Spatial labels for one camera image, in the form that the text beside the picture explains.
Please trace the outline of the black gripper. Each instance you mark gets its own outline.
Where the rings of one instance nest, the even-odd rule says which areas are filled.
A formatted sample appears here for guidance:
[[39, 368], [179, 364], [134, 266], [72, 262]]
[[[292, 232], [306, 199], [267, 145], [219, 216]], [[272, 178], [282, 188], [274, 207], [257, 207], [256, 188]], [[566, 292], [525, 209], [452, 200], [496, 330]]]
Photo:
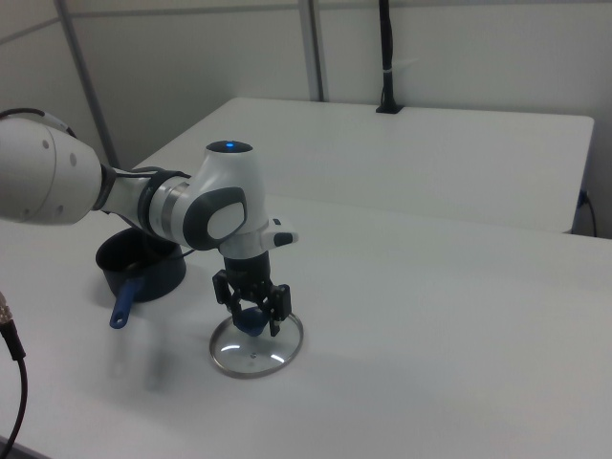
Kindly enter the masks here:
[[291, 289], [288, 285], [273, 285], [270, 257], [262, 253], [247, 259], [225, 258], [225, 269], [215, 274], [212, 284], [216, 300], [225, 305], [232, 323], [239, 327], [242, 313], [240, 301], [261, 306], [274, 338], [280, 324], [292, 313]]

